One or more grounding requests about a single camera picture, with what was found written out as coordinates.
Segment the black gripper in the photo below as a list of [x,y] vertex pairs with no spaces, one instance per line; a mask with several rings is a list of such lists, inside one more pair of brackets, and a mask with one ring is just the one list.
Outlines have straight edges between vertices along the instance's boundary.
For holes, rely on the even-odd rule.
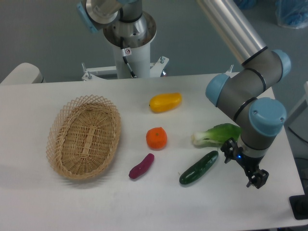
[[247,188],[254,186],[259,189],[265,185],[269,173],[259,168],[259,164],[264,157],[264,155],[260,155],[262,154],[261,151],[238,146],[234,138],[226,140],[220,150],[225,156],[224,163],[235,160],[244,169],[248,177]]

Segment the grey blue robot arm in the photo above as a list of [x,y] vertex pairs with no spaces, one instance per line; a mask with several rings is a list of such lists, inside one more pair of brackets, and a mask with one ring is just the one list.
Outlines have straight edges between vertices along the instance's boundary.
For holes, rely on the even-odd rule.
[[[261,94],[290,72],[291,62],[283,51],[267,48],[232,0],[201,0],[199,5],[243,66],[234,77],[215,76],[205,90],[241,128],[238,141],[225,140],[221,149],[226,161],[244,169],[248,185],[260,188],[269,175],[259,163],[286,120],[285,107]],[[140,0],[82,0],[77,10],[89,31],[102,30],[113,45],[118,78],[155,77],[149,44],[156,24]]]

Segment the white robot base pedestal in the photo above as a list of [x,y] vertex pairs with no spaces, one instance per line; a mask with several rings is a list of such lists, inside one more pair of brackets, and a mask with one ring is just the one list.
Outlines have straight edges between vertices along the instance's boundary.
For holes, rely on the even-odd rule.
[[146,12],[130,23],[115,21],[103,28],[106,41],[112,47],[114,66],[86,68],[82,64],[84,81],[108,79],[116,74],[118,79],[165,76],[169,58],[160,56],[150,61],[151,42],[156,36],[155,20]]

